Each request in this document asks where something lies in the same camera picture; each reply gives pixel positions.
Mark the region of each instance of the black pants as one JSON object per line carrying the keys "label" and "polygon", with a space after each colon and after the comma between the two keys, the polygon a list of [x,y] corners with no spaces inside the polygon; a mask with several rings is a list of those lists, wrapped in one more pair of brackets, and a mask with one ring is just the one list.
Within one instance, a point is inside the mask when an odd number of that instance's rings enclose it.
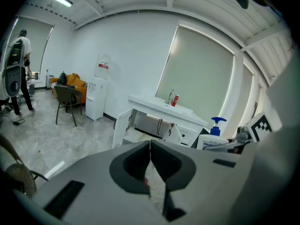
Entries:
{"label": "black pants", "polygon": [[[25,98],[26,104],[28,106],[28,109],[31,111],[32,110],[32,105],[31,105],[29,92],[28,92],[28,89],[27,89],[26,72],[25,72],[24,67],[21,68],[21,91],[24,95],[24,98]],[[17,98],[16,97],[11,97],[11,102],[14,106],[15,114],[19,115],[20,114],[20,109],[19,109],[19,106],[18,106],[18,103],[17,103]]]}

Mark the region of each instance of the ceiling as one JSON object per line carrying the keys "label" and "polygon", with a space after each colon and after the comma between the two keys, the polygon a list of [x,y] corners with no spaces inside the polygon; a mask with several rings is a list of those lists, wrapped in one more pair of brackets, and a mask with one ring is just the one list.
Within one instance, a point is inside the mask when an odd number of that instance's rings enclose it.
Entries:
{"label": "ceiling", "polygon": [[98,18],[130,10],[172,11],[203,20],[233,38],[256,62],[268,84],[282,73],[293,53],[292,40],[281,18],[249,1],[247,10],[235,0],[70,0],[66,7],[53,0],[27,0],[59,16],[75,28]]}

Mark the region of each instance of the black chair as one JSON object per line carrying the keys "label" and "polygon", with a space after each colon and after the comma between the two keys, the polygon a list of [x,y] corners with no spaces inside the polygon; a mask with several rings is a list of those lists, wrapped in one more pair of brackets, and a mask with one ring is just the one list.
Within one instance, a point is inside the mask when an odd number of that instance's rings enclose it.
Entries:
{"label": "black chair", "polygon": [[5,171],[5,174],[7,175],[11,186],[23,192],[28,197],[32,197],[37,191],[35,179],[37,177],[40,177],[46,181],[48,181],[48,179],[35,171],[29,170],[25,166],[9,140],[7,140],[6,137],[1,133],[0,147],[3,147],[16,161],[16,163],[10,165]]}
{"label": "black chair", "polygon": [[77,90],[75,90],[75,88],[72,88],[72,87],[55,86],[54,89],[57,94],[57,99],[59,101],[55,124],[57,124],[57,117],[58,117],[58,112],[59,112],[60,108],[65,107],[66,113],[67,113],[68,107],[70,107],[75,126],[77,126],[75,117],[74,117],[74,113],[73,113],[73,106],[80,104],[80,114],[81,115],[83,114],[82,109],[81,109],[81,98],[82,98],[83,94],[80,91],[77,91]]}

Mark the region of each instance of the person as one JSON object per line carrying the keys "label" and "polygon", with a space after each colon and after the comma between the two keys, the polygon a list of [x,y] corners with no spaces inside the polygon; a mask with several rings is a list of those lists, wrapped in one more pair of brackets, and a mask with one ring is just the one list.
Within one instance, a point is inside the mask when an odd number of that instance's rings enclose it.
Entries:
{"label": "person", "polygon": [[[30,115],[34,115],[35,109],[32,107],[29,92],[27,89],[27,83],[26,83],[26,71],[25,67],[27,67],[28,72],[31,74],[31,69],[30,69],[30,54],[31,54],[31,46],[30,46],[30,40],[26,38],[27,31],[26,30],[21,30],[18,38],[16,38],[12,43],[11,46],[14,45],[17,41],[22,40],[23,42],[23,48],[24,48],[24,62],[21,63],[21,91],[24,95],[26,104],[28,106]],[[12,104],[14,106],[14,111],[17,116],[17,121],[22,119],[22,114],[20,113],[20,108],[17,103],[17,98],[16,97],[11,97]]]}

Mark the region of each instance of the faucet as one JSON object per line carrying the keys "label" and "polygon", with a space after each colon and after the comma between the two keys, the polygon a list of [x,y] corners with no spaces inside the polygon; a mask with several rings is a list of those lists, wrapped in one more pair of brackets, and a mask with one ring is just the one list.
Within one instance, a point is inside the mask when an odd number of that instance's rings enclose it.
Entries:
{"label": "faucet", "polygon": [[171,98],[171,95],[174,95],[174,89],[172,89],[172,91],[170,92],[170,95],[168,97],[168,101],[167,101],[167,104],[172,104],[173,102],[173,98]]}

